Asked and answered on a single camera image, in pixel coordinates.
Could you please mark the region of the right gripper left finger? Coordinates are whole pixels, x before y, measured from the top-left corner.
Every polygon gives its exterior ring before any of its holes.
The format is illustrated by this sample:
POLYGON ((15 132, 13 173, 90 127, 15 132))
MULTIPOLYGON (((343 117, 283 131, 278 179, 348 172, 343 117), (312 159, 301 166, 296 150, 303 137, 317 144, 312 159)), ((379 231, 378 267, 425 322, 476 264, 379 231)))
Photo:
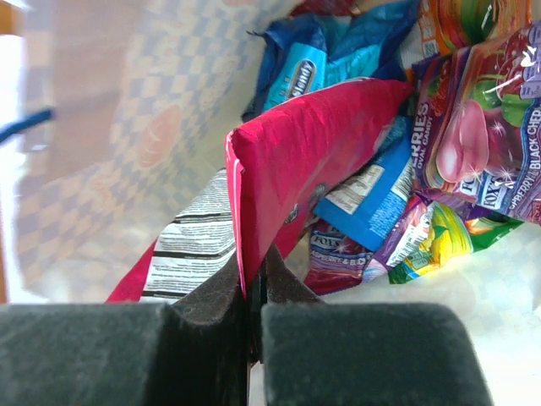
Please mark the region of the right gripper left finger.
POLYGON ((245 405, 247 317, 231 259, 175 304, 4 305, 4 405, 245 405))

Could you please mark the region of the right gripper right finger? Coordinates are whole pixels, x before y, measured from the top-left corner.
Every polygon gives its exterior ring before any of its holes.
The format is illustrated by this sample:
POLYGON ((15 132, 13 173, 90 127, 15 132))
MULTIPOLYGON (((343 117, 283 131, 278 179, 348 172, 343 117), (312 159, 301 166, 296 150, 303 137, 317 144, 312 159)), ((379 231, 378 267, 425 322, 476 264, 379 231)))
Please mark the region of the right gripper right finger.
POLYGON ((489 405, 465 326, 431 303, 327 304, 267 251, 260 360, 269 405, 489 405))

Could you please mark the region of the purple berries candy bag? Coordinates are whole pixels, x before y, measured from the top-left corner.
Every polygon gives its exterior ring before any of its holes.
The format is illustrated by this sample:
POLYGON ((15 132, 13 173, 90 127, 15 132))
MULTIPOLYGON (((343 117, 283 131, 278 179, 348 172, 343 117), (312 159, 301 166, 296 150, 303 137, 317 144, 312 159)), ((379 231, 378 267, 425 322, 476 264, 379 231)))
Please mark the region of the purple berries candy bag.
POLYGON ((414 67, 415 188, 540 222, 540 23, 414 67))

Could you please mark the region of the blue cookie snack pack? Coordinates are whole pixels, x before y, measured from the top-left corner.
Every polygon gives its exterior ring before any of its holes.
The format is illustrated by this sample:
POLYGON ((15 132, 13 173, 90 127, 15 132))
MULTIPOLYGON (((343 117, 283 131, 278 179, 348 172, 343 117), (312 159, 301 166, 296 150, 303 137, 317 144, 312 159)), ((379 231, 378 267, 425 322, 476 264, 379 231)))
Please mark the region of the blue cookie snack pack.
POLYGON ((343 81, 406 80, 400 48, 418 10, 417 1, 395 1, 355 14, 351 1, 305 1, 272 21, 258 34, 265 49, 242 121, 343 81))

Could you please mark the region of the red chips bag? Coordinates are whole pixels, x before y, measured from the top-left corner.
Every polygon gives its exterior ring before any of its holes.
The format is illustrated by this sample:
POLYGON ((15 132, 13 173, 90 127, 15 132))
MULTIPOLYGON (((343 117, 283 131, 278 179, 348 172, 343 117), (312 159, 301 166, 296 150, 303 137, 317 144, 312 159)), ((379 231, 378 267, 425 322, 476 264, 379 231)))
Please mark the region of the red chips bag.
POLYGON ((325 192, 374 157, 412 93, 406 82, 357 78, 294 97, 231 131, 226 166, 109 301, 182 298, 231 258, 248 291, 269 248, 289 255, 325 192))

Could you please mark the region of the blue checkered paper bag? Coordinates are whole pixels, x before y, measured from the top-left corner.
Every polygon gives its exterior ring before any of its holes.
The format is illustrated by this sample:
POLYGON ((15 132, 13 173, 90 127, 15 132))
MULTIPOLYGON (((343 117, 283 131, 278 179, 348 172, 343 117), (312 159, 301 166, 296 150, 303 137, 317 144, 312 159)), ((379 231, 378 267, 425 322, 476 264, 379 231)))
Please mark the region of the blue checkered paper bag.
MULTIPOLYGON (((226 137, 247 123, 254 96, 265 49, 258 34, 303 2, 25 2, 22 31, 1 53, 1 138, 18 143, 24 168, 2 160, 1 177, 17 186, 10 233, 27 283, 52 272, 123 279, 132 270, 226 166, 226 137)), ((461 49, 425 58, 417 22, 400 48, 413 93, 396 116, 413 121, 415 65, 461 49)), ((280 255, 315 296, 443 305, 466 328, 489 405, 539 404, 540 222, 521 221, 488 249, 408 283, 377 277, 318 295, 304 283, 310 231, 322 220, 314 208, 292 252, 280 255)), ((238 275, 248 400, 250 368, 262 365, 260 267, 248 291, 238 275)))

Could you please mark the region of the small blue candy packet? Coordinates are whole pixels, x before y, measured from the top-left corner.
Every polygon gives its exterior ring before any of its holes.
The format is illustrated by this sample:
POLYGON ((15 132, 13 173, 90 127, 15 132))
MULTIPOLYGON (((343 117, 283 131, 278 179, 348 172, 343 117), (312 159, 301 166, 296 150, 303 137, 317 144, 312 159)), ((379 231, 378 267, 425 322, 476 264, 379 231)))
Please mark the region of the small blue candy packet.
POLYGON ((412 130, 411 118, 396 118, 374 158, 328 193, 314 214, 364 248, 381 248, 412 193, 412 130))

